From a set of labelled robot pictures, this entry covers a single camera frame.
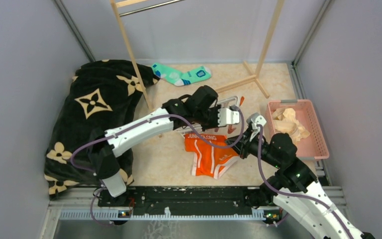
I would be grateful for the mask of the white plastic clip hanger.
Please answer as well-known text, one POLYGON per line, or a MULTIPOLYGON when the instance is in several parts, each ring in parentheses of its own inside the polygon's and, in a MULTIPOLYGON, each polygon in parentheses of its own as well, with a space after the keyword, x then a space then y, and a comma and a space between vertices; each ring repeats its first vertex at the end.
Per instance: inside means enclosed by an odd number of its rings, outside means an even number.
MULTIPOLYGON (((216 103, 216 105, 221 105, 223 108, 228 108, 233 105, 239 106, 240 98, 241 96, 232 96, 232 97, 220 100, 218 103, 216 103)), ((202 129, 202 126, 200 124, 193 123, 192 125, 198 133, 205 132, 205 130, 202 129)), ((176 131, 180 133, 181 135, 185 135, 187 133, 193 132, 193 130, 188 125, 178 128, 176 129, 176 131)))

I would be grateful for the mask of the orange underwear white trim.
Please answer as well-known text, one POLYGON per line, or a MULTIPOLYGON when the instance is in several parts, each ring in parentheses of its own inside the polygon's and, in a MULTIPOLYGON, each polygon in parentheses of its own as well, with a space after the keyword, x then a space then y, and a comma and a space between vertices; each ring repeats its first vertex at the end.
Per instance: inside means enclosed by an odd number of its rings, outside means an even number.
POLYGON ((219 179, 240 157, 232 148, 219 148, 226 145, 225 135, 202 134, 201 136, 210 144, 194 133, 184 136, 185 151, 193 153, 191 174, 219 179))

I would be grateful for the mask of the pink perforated plastic basket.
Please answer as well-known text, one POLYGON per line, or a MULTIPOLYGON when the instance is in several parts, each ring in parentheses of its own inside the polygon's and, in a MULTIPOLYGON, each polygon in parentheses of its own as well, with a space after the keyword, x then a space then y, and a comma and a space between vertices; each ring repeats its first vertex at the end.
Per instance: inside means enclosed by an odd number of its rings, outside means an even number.
POLYGON ((266 119, 270 136, 278 133, 273 125, 273 114, 280 108, 295 110, 296 119, 302 124, 310 135, 297 143, 297 157, 301 160, 328 159, 330 154, 327 148, 320 124, 313 104, 310 100, 277 100, 268 102, 266 119))

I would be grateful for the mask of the wooden drying rack frame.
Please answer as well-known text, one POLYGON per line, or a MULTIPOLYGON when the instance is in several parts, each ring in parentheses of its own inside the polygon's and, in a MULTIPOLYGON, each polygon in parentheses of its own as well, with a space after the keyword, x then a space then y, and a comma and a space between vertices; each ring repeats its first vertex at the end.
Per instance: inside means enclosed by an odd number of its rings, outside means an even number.
MULTIPOLYGON (((165 2, 162 2, 162 3, 150 5, 150 6, 147 6, 147 7, 144 7, 144 8, 140 8, 140 9, 137 9, 137 10, 133 10, 133 11, 130 11, 130 12, 119 13, 118 10, 120 8, 127 7, 127 6, 132 6, 132 5, 138 4, 138 3, 142 3, 142 1, 141 0, 123 0, 123 1, 119 1, 119 2, 116 2, 114 0, 110 1, 110 5, 111 5, 111 8, 112 8, 113 13, 115 15, 115 18, 117 20, 117 24, 119 26, 119 29, 120 29, 123 41, 125 43, 128 55, 130 57, 130 61, 131 61, 132 66, 133 66, 133 68, 135 70, 135 73, 137 75, 139 83, 140 83, 140 85, 142 87, 142 92, 144 94, 145 102, 146 102, 146 104, 147 104, 147 106, 148 106, 148 108, 150 110, 153 110, 154 107, 153 107, 153 104, 152 104, 151 100, 148 97, 148 94, 147 94, 147 91, 146 91, 146 87, 145 87, 145 85, 143 83, 142 76, 140 74, 140 71, 139 71, 139 68, 138 68, 138 65, 137 65, 137 62, 136 62, 136 58, 135 58, 135 56, 133 54, 133 50, 132 50, 129 38, 127 36, 127 32, 126 32, 124 23, 122 22, 121 18, 123 16, 127 16, 127 15, 131 15, 131 14, 147 11, 147 10, 158 8, 158 7, 163 7, 163 6, 174 4, 174 3, 177 3, 177 2, 178 2, 177 0, 168 0, 168 1, 165 1, 165 2)), ((234 90, 234 89, 236 89, 238 87, 242 87, 242 86, 250 84, 250 83, 255 83, 257 85, 257 87, 259 88, 259 90, 261 91, 261 93, 265 96, 265 98, 269 98, 270 97, 270 94, 268 93, 268 91, 265 89, 265 87, 260 82, 259 76, 260 76, 260 73, 261 73, 262 66, 263 66, 263 64, 265 62, 265 58, 266 58, 269 46, 271 44, 271 41, 272 41, 272 38, 273 38, 273 34, 275 32, 275 29, 276 29, 279 17, 281 15, 284 3, 285 2, 283 0, 276 1, 275 9, 274 9, 272 18, 270 20, 269 28, 268 28, 267 35, 266 35, 264 43, 263 43, 263 47, 262 47, 261 54, 260 54, 260 57, 259 57, 259 60, 258 60, 258 63, 257 63, 256 70, 252 71, 250 69, 250 67, 249 67, 249 64, 246 61, 243 61, 243 65, 244 65, 245 69, 247 70, 247 72, 250 74, 250 76, 248 76, 246 78, 243 78, 241 80, 235 81, 233 83, 229 83, 227 85, 224 85, 224 86, 216 89, 216 91, 218 93, 223 93, 223 92, 231 91, 231 90, 234 90)))

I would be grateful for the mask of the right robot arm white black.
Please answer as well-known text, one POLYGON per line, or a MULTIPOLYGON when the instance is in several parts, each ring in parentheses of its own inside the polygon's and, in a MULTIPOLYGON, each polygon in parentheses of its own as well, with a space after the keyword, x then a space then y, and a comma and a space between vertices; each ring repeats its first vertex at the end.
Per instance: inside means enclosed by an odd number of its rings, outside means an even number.
POLYGON ((262 135, 250 139, 248 129, 242 138, 226 140, 227 145, 241 158, 249 155, 277 168, 275 174, 266 178, 256 199, 266 205, 283 208, 297 220, 314 239, 372 239, 371 233, 357 229, 328 197, 319 179, 297 156, 297 147, 289 134, 276 133, 270 142, 262 135))

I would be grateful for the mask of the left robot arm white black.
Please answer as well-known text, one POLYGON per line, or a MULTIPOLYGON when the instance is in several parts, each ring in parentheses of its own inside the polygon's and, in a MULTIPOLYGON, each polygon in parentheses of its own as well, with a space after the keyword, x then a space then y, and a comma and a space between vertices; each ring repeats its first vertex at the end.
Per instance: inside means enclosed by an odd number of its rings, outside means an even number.
POLYGON ((129 200, 118 157, 149 138, 188 123, 197 123, 204 128, 218 127, 220 106, 214 105, 217 99, 218 93, 204 85, 191 95, 168 100, 147 116, 126 125, 104 131, 96 129, 91 134, 87 154, 97 179, 109 192, 110 200, 117 206, 123 206, 129 200))

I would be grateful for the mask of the salmon pink clothes peg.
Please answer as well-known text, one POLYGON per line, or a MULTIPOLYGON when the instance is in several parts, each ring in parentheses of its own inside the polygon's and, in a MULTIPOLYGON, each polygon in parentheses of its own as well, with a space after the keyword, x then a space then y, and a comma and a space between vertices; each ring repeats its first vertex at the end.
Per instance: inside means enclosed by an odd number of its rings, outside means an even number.
POLYGON ((232 134, 236 129, 237 129, 236 126, 234 126, 234 125, 229 125, 229 126, 228 126, 228 129, 227 129, 227 133, 228 133, 228 134, 232 134))

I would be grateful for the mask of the orange clothes peg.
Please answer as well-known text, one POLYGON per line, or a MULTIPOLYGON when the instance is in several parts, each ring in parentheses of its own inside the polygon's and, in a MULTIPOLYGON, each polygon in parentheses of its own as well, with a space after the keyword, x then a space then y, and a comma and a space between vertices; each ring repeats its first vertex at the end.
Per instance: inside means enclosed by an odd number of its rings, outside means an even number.
POLYGON ((242 96, 242 97, 240 98, 239 106, 243 105, 244 101, 245 101, 245 97, 242 96))

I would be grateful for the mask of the green patterned sock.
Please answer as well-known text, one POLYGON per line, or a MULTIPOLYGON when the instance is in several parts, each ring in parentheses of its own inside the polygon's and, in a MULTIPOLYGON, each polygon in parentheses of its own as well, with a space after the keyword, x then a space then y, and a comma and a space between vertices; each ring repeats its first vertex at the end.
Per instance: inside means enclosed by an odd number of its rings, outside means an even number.
POLYGON ((156 76, 177 87, 202 82, 210 79, 212 76, 211 71, 205 66, 200 66, 186 72, 161 63, 153 63, 151 68, 156 76))

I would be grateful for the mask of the beige cloth in basket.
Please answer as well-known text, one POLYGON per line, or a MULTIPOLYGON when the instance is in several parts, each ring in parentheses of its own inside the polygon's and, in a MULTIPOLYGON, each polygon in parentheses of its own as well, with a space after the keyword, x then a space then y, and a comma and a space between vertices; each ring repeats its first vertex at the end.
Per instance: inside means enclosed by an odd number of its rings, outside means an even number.
POLYGON ((311 133, 296 119, 296 111, 293 108, 278 108, 272 114, 274 130, 287 133, 294 144, 308 138, 311 133))

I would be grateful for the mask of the black floral blanket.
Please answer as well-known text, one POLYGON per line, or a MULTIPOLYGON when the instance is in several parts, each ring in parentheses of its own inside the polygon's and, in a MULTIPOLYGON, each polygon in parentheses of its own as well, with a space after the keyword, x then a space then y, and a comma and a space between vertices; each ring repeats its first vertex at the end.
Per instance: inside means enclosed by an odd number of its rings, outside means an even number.
POLYGON ((95 61, 75 72, 44 154, 51 200, 75 186, 98 184, 83 145, 95 129, 132 122, 143 92, 159 80, 152 68, 128 60, 95 61))

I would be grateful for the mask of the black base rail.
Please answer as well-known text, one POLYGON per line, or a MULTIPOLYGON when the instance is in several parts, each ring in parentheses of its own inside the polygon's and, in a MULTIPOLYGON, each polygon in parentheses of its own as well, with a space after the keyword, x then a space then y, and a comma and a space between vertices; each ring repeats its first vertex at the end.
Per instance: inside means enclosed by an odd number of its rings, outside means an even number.
POLYGON ((118 197, 104 190, 97 198, 101 208, 119 208, 123 220, 260 220, 273 226, 284 219, 259 187, 133 186, 118 197))

